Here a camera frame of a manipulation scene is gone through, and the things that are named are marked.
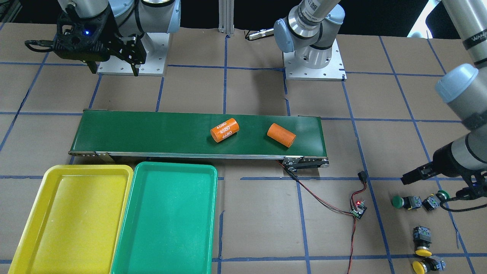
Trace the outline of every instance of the orange cylinder with number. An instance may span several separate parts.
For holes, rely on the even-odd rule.
[[[273,123],[269,130],[267,131],[267,136],[273,138],[277,142],[285,145],[286,147],[291,147],[296,139],[296,134],[288,131],[287,129]]]
[[[215,142],[219,143],[226,138],[234,135],[240,130],[239,124],[234,118],[230,118],[227,121],[217,125],[210,130],[211,136]]]

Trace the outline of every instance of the green conveyor belt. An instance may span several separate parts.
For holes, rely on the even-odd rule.
[[[240,131],[216,143],[210,129],[231,117],[240,125]],[[297,135],[290,148],[266,135],[272,123]],[[318,117],[85,110],[70,154],[97,152],[189,158],[326,157]]]

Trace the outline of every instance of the yellow tray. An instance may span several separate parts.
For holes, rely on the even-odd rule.
[[[8,273],[110,273],[132,176],[125,165],[50,168]]]

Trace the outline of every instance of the yellow button cap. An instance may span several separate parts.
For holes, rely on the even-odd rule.
[[[412,263],[412,268],[414,269],[414,272],[416,272],[416,274],[425,274],[425,269],[420,262]]]
[[[431,252],[429,252],[428,250],[426,249],[418,249],[416,250],[414,253],[416,253],[416,255],[418,256],[422,256],[422,257],[429,257],[432,255]]]

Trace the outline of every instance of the white mounting plate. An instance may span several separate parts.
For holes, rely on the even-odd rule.
[[[166,67],[166,59],[168,57],[169,49],[169,33],[146,33],[152,40],[153,45],[146,45],[144,47],[147,51],[146,63],[140,65],[140,76],[163,76]],[[115,56],[110,60],[101,62],[98,66],[99,74],[107,75],[133,75],[131,66]]]
[[[295,60],[294,52],[283,53],[286,79],[288,80],[315,80],[315,81],[342,81],[347,79],[345,67],[341,60],[337,40],[333,42],[333,55],[328,65],[322,69],[310,69]]]

